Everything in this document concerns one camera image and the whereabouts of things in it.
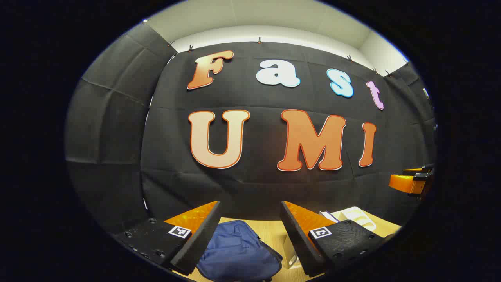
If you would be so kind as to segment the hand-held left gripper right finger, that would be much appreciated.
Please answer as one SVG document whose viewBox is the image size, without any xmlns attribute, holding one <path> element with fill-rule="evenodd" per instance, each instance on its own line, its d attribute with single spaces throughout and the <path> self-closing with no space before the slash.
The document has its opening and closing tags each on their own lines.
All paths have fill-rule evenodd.
<svg viewBox="0 0 501 282">
<path fill-rule="evenodd" d="M 350 268 L 393 237 L 367 229 L 369 219 L 364 214 L 340 215 L 333 221 L 288 201 L 281 202 L 280 218 L 304 273 L 310 277 Z"/>
</svg>

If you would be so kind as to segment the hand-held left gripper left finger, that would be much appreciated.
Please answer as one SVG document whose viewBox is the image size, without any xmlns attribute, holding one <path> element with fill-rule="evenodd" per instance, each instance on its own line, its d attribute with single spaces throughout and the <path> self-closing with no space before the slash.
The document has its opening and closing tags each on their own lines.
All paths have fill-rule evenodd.
<svg viewBox="0 0 501 282">
<path fill-rule="evenodd" d="M 148 218 L 113 237 L 154 264 L 190 275 L 219 224 L 221 205 L 213 201 L 170 219 Z"/>
</svg>

